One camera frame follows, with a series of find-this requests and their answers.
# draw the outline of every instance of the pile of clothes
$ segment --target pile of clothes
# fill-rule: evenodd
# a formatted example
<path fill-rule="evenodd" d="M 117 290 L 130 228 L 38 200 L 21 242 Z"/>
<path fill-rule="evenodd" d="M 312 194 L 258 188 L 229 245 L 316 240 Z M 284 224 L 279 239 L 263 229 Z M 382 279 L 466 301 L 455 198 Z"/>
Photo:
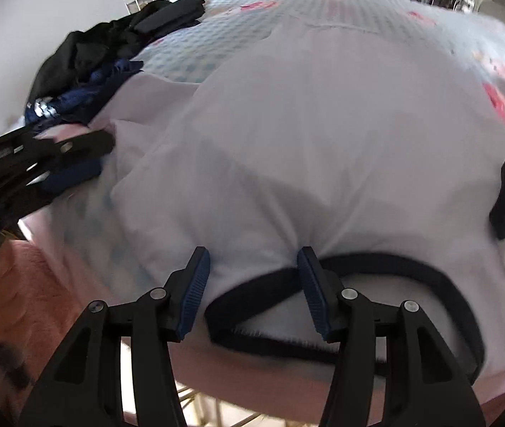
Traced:
<path fill-rule="evenodd" d="M 62 123 L 88 125 L 143 62 L 129 61 L 148 44 L 199 24 L 205 0 L 156 0 L 140 12 L 68 34 L 37 73 L 25 109 L 36 133 Z"/>

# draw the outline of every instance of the white wall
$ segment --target white wall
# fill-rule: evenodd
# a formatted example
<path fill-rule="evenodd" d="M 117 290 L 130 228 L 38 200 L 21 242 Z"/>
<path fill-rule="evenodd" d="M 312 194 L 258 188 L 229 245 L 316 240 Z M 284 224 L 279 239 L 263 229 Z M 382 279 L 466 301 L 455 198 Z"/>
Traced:
<path fill-rule="evenodd" d="M 0 0 L 0 134 L 21 116 L 35 73 L 66 34 L 127 14 L 122 0 Z"/>

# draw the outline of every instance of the light blue checkered bedspread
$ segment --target light blue checkered bedspread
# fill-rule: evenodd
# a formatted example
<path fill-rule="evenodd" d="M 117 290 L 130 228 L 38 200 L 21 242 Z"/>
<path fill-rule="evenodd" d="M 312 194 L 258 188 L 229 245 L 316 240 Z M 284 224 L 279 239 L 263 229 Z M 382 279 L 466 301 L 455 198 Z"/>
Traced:
<path fill-rule="evenodd" d="M 505 76 L 505 26 L 484 16 L 409 0 L 206 0 L 206 9 L 202 24 L 174 32 L 140 53 L 144 70 L 172 81 L 202 82 L 225 59 L 266 38 L 283 14 L 296 12 L 450 51 L 481 82 L 499 84 Z M 111 155 L 98 180 L 50 210 L 60 241 L 81 256 L 116 298 L 131 301 L 156 283 L 135 259 L 112 206 L 114 169 Z"/>

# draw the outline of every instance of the bed sheet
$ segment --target bed sheet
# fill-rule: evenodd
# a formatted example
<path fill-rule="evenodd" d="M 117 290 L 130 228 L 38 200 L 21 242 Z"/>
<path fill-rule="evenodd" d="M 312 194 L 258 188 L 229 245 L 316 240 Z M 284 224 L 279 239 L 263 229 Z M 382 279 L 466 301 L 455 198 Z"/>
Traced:
<path fill-rule="evenodd" d="M 225 59 L 266 38 L 283 14 L 296 12 L 450 52 L 464 71 L 474 72 L 488 85 L 489 101 L 505 120 L 505 112 L 500 110 L 505 94 L 505 25 L 493 18 L 457 14 L 409 0 L 205 1 L 202 24 L 174 32 L 137 56 L 144 61 L 146 72 L 176 82 L 200 83 Z M 157 284 L 134 257 L 112 206 L 115 164 L 111 155 L 100 178 L 49 207 L 49 238 L 64 247 L 50 248 L 60 252 L 57 262 L 68 263 L 63 252 L 74 252 L 96 276 L 96 282 L 111 291 L 113 302 L 125 302 Z M 34 241 L 41 246 L 37 236 Z"/>

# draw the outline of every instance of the folded white garment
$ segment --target folded white garment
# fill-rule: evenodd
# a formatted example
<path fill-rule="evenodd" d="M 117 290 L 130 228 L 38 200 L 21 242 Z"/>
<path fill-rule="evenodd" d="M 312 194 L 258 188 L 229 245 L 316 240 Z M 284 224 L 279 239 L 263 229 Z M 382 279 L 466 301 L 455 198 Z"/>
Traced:
<path fill-rule="evenodd" d="M 488 223 L 505 125 L 450 54 L 291 16 L 200 85 L 135 76 L 96 120 L 115 127 L 112 200 L 157 284 L 197 245 L 212 256 L 203 308 L 294 267 L 306 245 L 320 258 L 404 255 L 444 272 L 469 303 L 485 344 L 480 378 L 505 370 L 505 244 Z M 414 299 L 460 357 L 424 286 L 344 283 L 392 305 Z M 244 329 L 326 346 L 301 294 Z"/>

